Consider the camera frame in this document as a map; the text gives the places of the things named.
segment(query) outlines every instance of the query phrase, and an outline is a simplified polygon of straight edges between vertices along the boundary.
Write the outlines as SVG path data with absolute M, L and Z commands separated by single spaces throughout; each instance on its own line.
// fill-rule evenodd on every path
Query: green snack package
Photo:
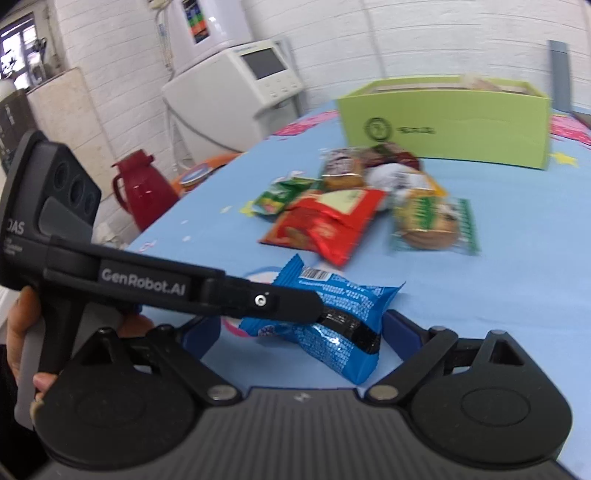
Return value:
M 304 177 L 277 181 L 255 200 L 252 210 L 260 215 L 278 215 L 316 181 Z

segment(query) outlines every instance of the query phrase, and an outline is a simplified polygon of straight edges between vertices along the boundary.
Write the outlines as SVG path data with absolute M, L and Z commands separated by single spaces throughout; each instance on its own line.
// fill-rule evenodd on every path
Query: handheld data collection device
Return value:
M 35 413 L 51 458 L 35 480 L 574 478 L 556 462 L 570 408 L 500 330 L 463 339 L 389 310 L 383 338 L 404 363 L 364 395 L 243 393 L 171 326 L 118 338 L 113 319 L 135 304 L 202 315 L 196 335 L 220 314 L 312 323 L 323 304 L 314 292 L 91 245 L 98 201 L 67 147 L 39 132 L 23 139 L 0 201 L 0 283 L 38 290 L 39 360 L 23 361 L 61 372 Z

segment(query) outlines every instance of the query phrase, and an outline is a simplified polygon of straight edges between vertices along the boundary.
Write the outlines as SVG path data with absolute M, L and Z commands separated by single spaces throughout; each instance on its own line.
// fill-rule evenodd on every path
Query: display screen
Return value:
M 255 74 L 257 80 L 287 70 L 272 48 L 247 53 L 242 55 L 242 58 Z
M 195 43 L 199 43 L 209 36 L 207 23 L 197 0 L 183 0 L 183 10 L 187 16 L 191 36 Z

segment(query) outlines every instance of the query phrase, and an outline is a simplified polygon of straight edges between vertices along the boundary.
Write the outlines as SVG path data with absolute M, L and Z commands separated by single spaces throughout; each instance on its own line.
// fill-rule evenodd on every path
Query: camera lens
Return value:
M 68 181 L 68 164 L 65 162 L 60 163 L 56 172 L 53 174 L 53 186 L 56 190 L 61 190 L 66 182 Z
M 82 200 L 82 193 L 84 192 L 84 183 L 80 177 L 77 177 L 70 186 L 70 202 L 73 206 L 77 206 Z
M 92 209 L 95 207 L 95 196 L 94 194 L 88 195 L 86 200 L 84 201 L 84 213 L 90 215 L 92 213 Z

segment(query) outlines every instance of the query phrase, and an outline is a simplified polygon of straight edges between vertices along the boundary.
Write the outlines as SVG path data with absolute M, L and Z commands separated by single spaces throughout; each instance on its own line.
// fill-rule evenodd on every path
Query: table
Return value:
M 330 103 L 322 110 L 334 108 Z M 320 151 L 345 144 L 338 118 L 299 135 L 270 137 L 179 201 L 129 248 L 240 277 L 278 271 L 296 251 L 257 243 L 271 224 L 241 209 L 277 177 L 293 170 L 315 176 Z M 551 150 L 566 156 L 552 158 L 547 171 L 426 159 L 426 170 L 444 188 L 472 202 L 480 256 L 392 252 L 391 220 L 382 215 L 344 272 L 361 284 L 406 281 L 392 307 L 423 327 L 445 325 L 473 338 L 491 329 L 513 335 L 573 410 L 560 460 L 591 478 L 591 382 L 584 374 L 591 363 L 591 150 L 562 138 L 552 139 Z M 319 262 L 316 254 L 301 255 L 308 265 Z M 151 308 L 145 313 L 156 323 L 188 319 Z M 240 338 L 225 329 L 203 361 L 243 390 L 352 386 L 297 345 Z M 378 367 L 360 389 L 400 362 L 383 342 Z

